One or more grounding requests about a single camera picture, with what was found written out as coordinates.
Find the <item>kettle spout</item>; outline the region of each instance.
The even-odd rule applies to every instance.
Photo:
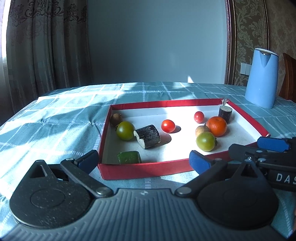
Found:
[[[262,67],[265,67],[270,59],[271,54],[265,51],[260,51],[260,59]]]

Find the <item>wallpaper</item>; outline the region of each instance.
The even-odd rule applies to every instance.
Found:
[[[286,74],[283,53],[296,58],[296,6],[289,0],[265,0],[270,50],[279,56],[277,94]]]
[[[237,22],[234,84],[247,86],[249,76],[240,74],[241,63],[252,64],[254,49],[264,48],[266,44],[262,2],[261,0],[235,0],[234,7]]]

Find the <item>green tomato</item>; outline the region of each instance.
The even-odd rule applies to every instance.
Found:
[[[132,123],[128,121],[121,122],[117,129],[116,133],[120,139],[123,141],[129,141],[133,138],[133,131],[135,130],[135,127]]]
[[[217,145],[217,141],[211,132],[206,131],[197,136],[196,144],[202,151],[211,151]]]

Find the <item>black sugarcane chunk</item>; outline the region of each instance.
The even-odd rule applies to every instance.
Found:
[[[133,135],[137,138],[137,141],[143,149],[154,146],[161,141],[160,135],[154,125],[137,129],[133,132]]]
[[[232,108],[231,107],[228,107],[228,106],[225,106],[225,105],[220,106],[218,116],[223,118],[226,121],[227,124],[231,120],[231,114],[232,114]]]
[[[138,151],[126,151],[117,155],[120,164],[137,164],[142,163],[140,153]]]

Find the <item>table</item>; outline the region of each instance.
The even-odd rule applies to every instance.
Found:
[[[155,100],[229,98],[275,138],[296,135],[296,104],[280,97],[263,109],[244,98],[245,87],[176,82],[124,83],[60,89],[39,97],[0,128],[0,237],[15,222],[9,199],[35,160],[47,164],[79,158],[98,149],[109,105]],[[105,181],[95,168],[90,174],[114,191],[117,188],[176,188],[197,176],[195,171],[164,177]],[[287,237],[294,223],[295,193],[275,190],[279,198],[273,227]]]

